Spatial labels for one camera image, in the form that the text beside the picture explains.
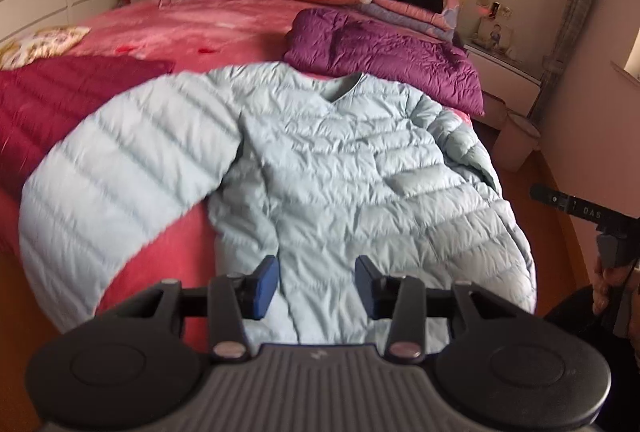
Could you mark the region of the person's right hand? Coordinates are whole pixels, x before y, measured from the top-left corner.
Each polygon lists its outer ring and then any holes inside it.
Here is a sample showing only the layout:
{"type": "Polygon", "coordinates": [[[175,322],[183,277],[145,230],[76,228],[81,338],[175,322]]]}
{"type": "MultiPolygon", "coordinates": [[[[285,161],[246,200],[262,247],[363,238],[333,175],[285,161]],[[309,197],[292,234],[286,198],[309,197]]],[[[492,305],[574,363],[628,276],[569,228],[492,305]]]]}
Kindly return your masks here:
{"type": "Polygon", "coordinates": [[[627,337],[639,348],[639,270],[637,267],[619,267],[605,269],[601,259],[597,259],[592,282],[592,311],[599,315],[610,302],[610,292],[613,288],[625,287],[630,294],[630,317],[627,337]]]}

